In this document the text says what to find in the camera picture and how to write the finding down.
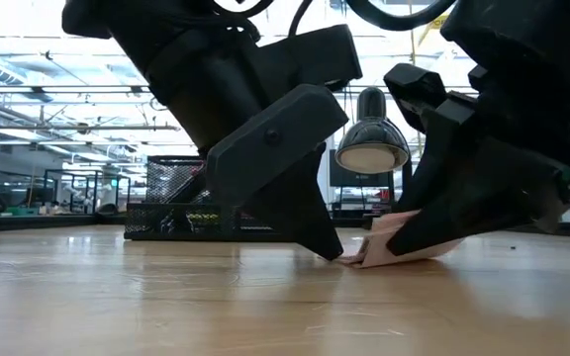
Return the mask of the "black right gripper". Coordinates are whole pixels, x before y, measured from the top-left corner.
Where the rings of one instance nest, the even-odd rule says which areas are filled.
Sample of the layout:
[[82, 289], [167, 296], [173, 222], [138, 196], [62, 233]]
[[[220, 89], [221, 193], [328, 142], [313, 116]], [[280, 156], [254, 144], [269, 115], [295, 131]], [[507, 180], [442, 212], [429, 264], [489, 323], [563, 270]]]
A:
[[426, 136], [398, 203], [418, 213], [386, 244], [398, 256], [526, 223], [552, 229], [570, 209], [570, 1], [460, 1], [441, 32], [474, 60], [475, 98], [408, 63], [384, 76]]

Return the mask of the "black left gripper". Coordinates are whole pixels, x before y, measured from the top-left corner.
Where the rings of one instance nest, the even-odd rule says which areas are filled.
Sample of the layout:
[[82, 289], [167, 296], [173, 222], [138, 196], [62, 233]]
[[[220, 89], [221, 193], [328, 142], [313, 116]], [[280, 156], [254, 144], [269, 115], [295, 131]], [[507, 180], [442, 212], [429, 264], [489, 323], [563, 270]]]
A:
[[348, 25], [265, 46], [233, 29], [153, 27], [144, 76], [198, 152], [211, 149], [206, 179], [218, 203], [327, 260], [342, 254], [318, 171], [326, 139], [348, 121], [330, 90], [362, 77]]

